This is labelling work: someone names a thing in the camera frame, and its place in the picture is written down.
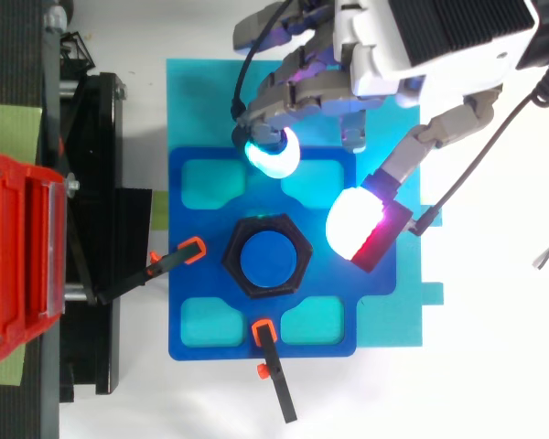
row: blue cap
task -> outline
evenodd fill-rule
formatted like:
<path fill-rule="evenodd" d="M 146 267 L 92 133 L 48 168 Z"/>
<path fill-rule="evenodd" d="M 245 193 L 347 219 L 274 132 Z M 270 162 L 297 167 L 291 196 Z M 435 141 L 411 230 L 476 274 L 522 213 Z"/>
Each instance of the blue cap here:
<path fill-rule="evenodd" d="M 240 265 L 246 278 L 256 286 L 277 287 L 295 272 L 295 246 L 278 231 L 261 231 L 244 244 Z"/>

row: black metal frame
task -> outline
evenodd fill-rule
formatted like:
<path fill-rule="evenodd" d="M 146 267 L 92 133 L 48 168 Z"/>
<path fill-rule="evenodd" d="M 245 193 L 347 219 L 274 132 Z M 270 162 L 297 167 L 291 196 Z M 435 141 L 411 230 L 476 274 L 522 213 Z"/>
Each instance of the black metal frame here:
<path fill-rule="evenodd" d="M 74 384 L 96 394 L 118 385 L 120 299 L 103 305 L 96 295 L 146 265 L 152 191 L 121 188 L 121 85 L 113 73 L 83 76 L 61 101 L 61 166 L 81 184 L 69 202 L 67 282 L 87 298 L 61 318 L 61 402 L 73 401 Z"/>

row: black bracket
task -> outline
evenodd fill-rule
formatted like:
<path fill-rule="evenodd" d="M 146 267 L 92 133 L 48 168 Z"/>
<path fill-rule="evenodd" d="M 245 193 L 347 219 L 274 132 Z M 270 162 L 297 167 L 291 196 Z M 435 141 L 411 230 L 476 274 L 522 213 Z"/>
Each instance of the black bracket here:
<path fill-rule="evenodd" d="M 123 294 L 134 290 L 137 286 L 146 284 L 151 279 L 155 279 L 161 274 L 168 273 L 178 265 L 191 260 L 202 254 L 202 250 L 197 242 L 192 242 L 180 249 L 164 256 L 160 260 L 151 263 L 144 270 L 140 270 L 128 277 L 125 277 L 112 287 L 98 293 L 98 300 L 107 305 L 114 299 Z"/>
<path fill-rule="evenodd" d="M 261 325 L 255 324 L 255 329 L 256 336 L 258 338 L 255 341 L 257 342 L 257 345 L 263 349 L 264 359 L 266 360 L 266 367 L 268 369 L 268 374 L 263 374 L 261 373 L 261 369 L 264 368 L 264 365 L 259 365 L 259 375 L 263 379 L 268 378 L 270 375 L 273 380 L 274 390 L 276 391 L 276 397 L 278 398 L 278 403 L 281 406 L 281 412 L 283 412 L 285 422 L 291 423 L 292 421 L 296 421 L 295 406 L 293 405 L 293 400 L 291 399 L 291 392 L 286 384 L 281 359 L 279 358 L 278 351 L 276 350 L 275 338 L 273 337 L 274 329 L 266 323 Z"/>

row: clear plastic container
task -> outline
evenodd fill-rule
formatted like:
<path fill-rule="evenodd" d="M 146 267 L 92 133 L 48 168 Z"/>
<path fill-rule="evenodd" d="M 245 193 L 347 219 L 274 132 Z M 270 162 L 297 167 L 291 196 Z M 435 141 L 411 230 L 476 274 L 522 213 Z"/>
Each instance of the clear plastic container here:
<path fill-rule="evenodd" d="M 62 183 L 48 183 L 47 317 L 65 310 L 67 193 Z"/>

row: metal rod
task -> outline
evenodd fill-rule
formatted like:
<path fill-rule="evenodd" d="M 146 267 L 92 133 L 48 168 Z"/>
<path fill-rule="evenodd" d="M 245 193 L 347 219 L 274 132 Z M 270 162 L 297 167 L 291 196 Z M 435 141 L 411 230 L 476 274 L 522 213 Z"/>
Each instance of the metal rod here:
<path fill-rule="evenodd" d="M 87 302 L 88 296 L 82 284 L 65 285 L 65 302 Z"/>
<path fill-rule="evenodd" d="M 62 80 L 59 83 L 59 97 L 71 99 L 77 90 L 78 82 L 76 80 Z"/>

